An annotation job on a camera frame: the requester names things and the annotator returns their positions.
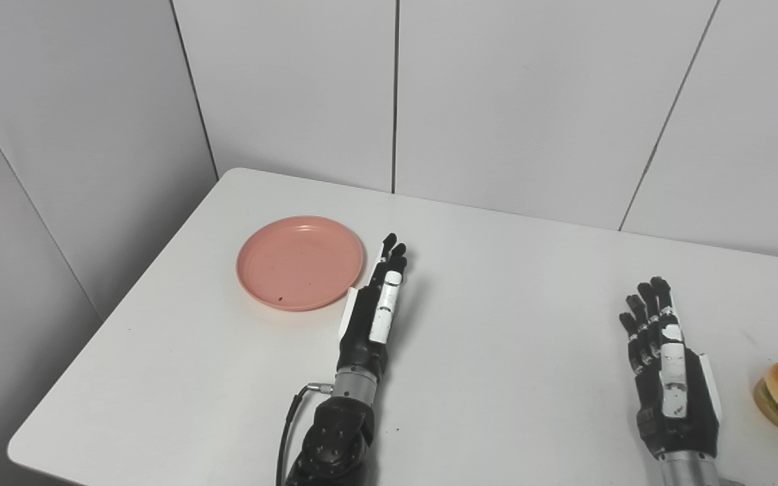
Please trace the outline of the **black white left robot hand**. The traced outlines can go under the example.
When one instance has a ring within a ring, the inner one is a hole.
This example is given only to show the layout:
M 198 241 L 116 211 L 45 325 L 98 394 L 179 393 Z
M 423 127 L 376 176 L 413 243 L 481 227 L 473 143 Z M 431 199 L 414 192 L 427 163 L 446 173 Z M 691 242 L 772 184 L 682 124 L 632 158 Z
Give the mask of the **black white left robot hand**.
M 387 367 L 387 342 L 407 268 L 407 246 L 396 234 L 383 240 L 365 286 L 354 289 L 342 317 L 336 370 L 371 373 L 380 382 Z

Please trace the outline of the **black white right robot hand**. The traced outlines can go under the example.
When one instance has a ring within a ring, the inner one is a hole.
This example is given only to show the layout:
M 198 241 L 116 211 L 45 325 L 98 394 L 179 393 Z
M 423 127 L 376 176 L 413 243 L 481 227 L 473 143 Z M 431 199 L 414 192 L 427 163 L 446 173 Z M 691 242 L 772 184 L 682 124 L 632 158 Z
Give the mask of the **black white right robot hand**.
M 685 339 L 672 296 L 660 276 L 637 286 L 619 315 L 639 400 L 636 425 L 655 458 L 689 450 L 716 458 L 721 410 L 709 362 Z

